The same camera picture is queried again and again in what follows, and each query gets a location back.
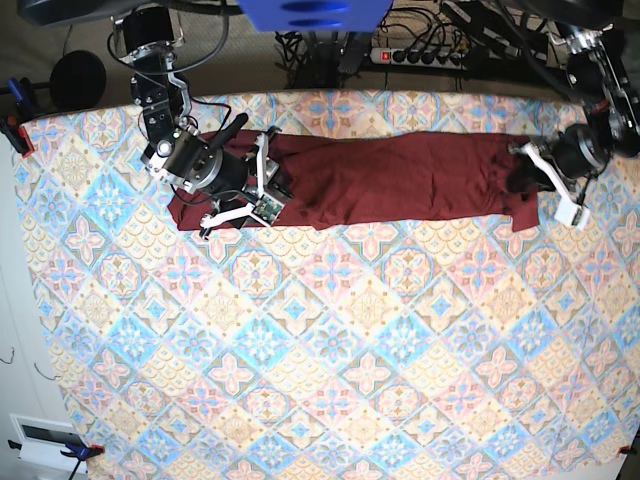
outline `blue object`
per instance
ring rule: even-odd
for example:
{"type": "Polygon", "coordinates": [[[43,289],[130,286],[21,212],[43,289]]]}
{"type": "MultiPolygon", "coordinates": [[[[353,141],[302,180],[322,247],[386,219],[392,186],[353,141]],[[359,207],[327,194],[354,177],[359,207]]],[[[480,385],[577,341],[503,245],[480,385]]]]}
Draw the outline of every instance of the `blue object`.
{"type": "Polygon", "coordinates": [[[391,3],[392,0],[238,0],[261,32],[373,32],[391,3]]]}

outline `patterned tablecloth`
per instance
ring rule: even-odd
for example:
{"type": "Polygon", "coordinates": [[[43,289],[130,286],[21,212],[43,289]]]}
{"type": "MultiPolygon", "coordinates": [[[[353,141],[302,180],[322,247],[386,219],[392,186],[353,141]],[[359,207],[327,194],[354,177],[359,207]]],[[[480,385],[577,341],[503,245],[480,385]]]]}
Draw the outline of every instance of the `patterned tablecloth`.
{"type": "MultiPolygon", "coordinates": [[[[417,92],[216,98],[251,128],[551,133],[573,106],[417,92]]],[[[611,461],[640,423],[640,164],[583,233],[500,216],[176,231],[139,110],[28,125],[24,244],[92,478],[529,478],[611,461]]],[[[196,106],[204,131],[221,113],[196,106]]]]}

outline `dark red cloth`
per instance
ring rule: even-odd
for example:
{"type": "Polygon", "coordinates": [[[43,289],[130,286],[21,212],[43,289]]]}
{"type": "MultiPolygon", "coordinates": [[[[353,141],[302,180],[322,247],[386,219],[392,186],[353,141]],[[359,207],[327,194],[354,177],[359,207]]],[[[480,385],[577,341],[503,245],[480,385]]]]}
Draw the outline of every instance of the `dark red cloth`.
{"type": "MultiPolygon", "coordinates": [[[[240,156],[259,132],[244,130],[227,145],[240,156]]],[[[275,226],[334,225],[395,220],[450,220],[489,214],[513,217],[514,231],[538,225],[536,192],[512,194],[507,176],[520,160],[502,134],[410,133],[372,140],[276,135],[269,156],[291,176],[293,200],[275,226]]],[[[198,201],[203,194],[187,195],[198,201]]],[[[207,203],[169,211],[179,230],[199,230],[207,203]]]]}

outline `tiled pattern fabric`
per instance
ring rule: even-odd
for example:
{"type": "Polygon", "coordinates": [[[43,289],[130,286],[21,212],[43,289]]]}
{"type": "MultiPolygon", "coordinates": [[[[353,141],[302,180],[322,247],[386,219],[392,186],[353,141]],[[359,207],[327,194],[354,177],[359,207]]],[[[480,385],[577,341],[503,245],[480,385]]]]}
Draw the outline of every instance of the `tiled pattern fabric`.
{"type": "MultiPolygon", "coordinates": [[[[552,133],[577,107],[417,92],[216,98],[248,127],[552,133]]],[[[180,233],[139,110],[28,125],[16,195],[92,478],[529,478],[611,461],[640,423],[640,163],[584,232],[452,222],[180,233]]],[[[221,113],[195,106],[202,130],[221,113]]]]}

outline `fabric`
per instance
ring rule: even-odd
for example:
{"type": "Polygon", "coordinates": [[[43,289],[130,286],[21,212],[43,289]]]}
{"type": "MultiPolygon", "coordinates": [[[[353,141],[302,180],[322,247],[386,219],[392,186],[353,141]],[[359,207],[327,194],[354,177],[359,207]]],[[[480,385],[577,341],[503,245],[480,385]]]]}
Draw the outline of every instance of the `fabric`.
{"type": "MultiPolygon", "coordinates": [[[[213,98],[253,130],[549,134],[578,107],[420,92],[213,98]]],[[[640,162],[582,232],[448,222],[179,232],[138,108],[27,125],[16,199],[96,479],[512,480],[606,463],[640,422],[640,162]]],[[[203,131],[218,110],[196,107],[203,131]]]]}
{"type": "MultiPolygon", "coordinates": [[[[242,156],[259,132],[243,131],[225,147],[242,156]]],[[[521,161],[507,151],[526,138],[498,134],[411,133],[366,140],[276,135],[269,155],[291,178],[293,200],[276,226],[317,230],[395,220],[514,216],[514,230],[538,225],[536,192],[510,194],[507,177],[521,161]]],[[[202,193],[181,194],[198,202],[202,193]]],[[[200,230],[209,202],[169,211],[180,230],[200,230]]]]}

